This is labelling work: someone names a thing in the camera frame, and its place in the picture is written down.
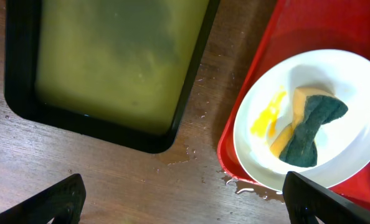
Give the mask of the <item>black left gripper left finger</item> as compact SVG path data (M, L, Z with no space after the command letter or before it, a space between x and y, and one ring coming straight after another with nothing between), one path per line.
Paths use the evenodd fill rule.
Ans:
M0 223L78 224L85 199L82 176L73 174L0 213Z

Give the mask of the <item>yellow green sponge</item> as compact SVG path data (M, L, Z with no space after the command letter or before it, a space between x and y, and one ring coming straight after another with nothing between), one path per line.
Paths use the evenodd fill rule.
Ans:
M297 167L314 167L318 161L315 136L324 124L343 117L348 106L327 91L300 87L293 93L292 122L270 146L282 162Z

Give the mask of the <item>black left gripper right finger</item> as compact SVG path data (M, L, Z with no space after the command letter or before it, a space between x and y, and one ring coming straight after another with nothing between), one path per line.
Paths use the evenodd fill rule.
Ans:
M282 189L291 223L370 224L370 211L297 172L287 173Z

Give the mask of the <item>white plate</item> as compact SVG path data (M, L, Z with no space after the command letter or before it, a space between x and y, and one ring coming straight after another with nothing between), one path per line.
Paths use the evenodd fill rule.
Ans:
M292 121L298 87L330 92L348 106L342 118L319 129L318 162L309 168L286 164L270 151ZM370 162L370 60L344 50L321 49L276 64L242 100L232 136L242 169L268 189L281 191L290 171L326 188L344 182Z

